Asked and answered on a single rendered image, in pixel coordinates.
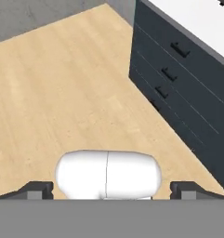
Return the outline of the dark blue drawer front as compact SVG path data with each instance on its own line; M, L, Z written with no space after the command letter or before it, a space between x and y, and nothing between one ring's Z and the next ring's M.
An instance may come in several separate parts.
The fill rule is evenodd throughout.
M224 136L224 105L207 89L201 86L175 59L169 56L140 27L133 32L132 51L138 52L155 71L162 76L178 94L211 126L215 132ZM162 68L177 76L170 81L162 72Z
M135 67L130 68L129 77L224 189L224 150L207 123L165 83L156 78L149 83ZM166 99L155 90L157 86L168 92Z
M224 6L220 0L137 0L134 23L224 103ZM182 58L171 46L191 53Z
M129 77L204 165L224 167L224 136L215 132L135 50L131 53Z

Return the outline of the dark blue drawer cabinet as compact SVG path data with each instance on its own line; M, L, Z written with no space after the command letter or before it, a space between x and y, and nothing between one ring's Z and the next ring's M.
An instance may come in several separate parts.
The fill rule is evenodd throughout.
M129 77L224 189L224 0L136 0Z

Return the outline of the white rounded capsule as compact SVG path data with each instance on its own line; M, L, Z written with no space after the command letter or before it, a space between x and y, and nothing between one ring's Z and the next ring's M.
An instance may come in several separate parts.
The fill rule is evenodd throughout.
M162 183L156 160L140 152L66 152L55 172L59 189L73 200L152 198Z

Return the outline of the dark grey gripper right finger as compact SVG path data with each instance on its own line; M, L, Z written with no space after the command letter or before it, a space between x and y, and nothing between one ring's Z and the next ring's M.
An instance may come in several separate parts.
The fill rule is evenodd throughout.
M170 190L171 200L224 200L224 195L207 191L194 181L172 181Z

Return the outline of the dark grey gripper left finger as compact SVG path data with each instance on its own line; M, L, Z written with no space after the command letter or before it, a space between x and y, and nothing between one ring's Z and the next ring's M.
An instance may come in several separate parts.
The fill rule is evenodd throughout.
M0 195L0 199L53 200L52 181L29 181L19 190Z

